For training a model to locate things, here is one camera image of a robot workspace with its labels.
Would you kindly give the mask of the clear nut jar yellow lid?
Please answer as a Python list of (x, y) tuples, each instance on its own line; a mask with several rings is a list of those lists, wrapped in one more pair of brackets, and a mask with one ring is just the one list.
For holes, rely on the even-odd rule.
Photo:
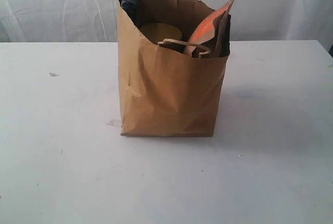
[(140, 27), (140, 32), (152, 43), (157, 44), (164, 39), (181, 40), (181, 30), (167, 23), (149, 23)]

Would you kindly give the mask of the brown kraft pouch orange label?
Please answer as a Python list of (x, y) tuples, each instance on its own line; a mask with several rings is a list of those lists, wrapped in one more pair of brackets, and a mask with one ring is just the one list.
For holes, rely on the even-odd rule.
[(215, 27), (219, 25), (219, 21), (223, 18), (224, 14), (227, 17), (233, 3), (234, 0), (228, 0), (220, 9), (213, 11), (199, 23), (188, 40), (189, 43), (195, 44), (195, 46), (187, 45), (183, 54), (192, 55), (196, 45), (201, 45), (214, 38)]

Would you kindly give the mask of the brown paper bag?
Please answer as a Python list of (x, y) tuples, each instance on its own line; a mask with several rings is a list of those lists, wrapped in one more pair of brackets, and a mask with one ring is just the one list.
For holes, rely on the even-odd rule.
[[(211, 137), (230, 54), (230, 11), (213, 39), (183, 51), (213, 9), (201, 0), (137, 0), (135, 23), (118, 1), (119, 99), (124, 136)], [(181, 40), (149, 41), (140, 27), (167, 23)]]

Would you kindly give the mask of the clear tape scrap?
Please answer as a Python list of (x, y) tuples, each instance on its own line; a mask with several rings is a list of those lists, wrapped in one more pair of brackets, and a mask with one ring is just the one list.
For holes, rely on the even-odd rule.
[(120, 120), (112, 119), (107, 123), (108, 126), (113, 126), (113, 127), (122, 127), (122, 123)]

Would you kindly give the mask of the small clear plastic scrap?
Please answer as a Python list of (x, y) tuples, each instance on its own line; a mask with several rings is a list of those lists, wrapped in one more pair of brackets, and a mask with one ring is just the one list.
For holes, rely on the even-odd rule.
[(59, 76), (59, 74), (57, 74), (57, 73), (52, 73), (52, 72), (50, 72), (49, 75), (50, 75), (51, 77), (57, 77), (57, 76)]

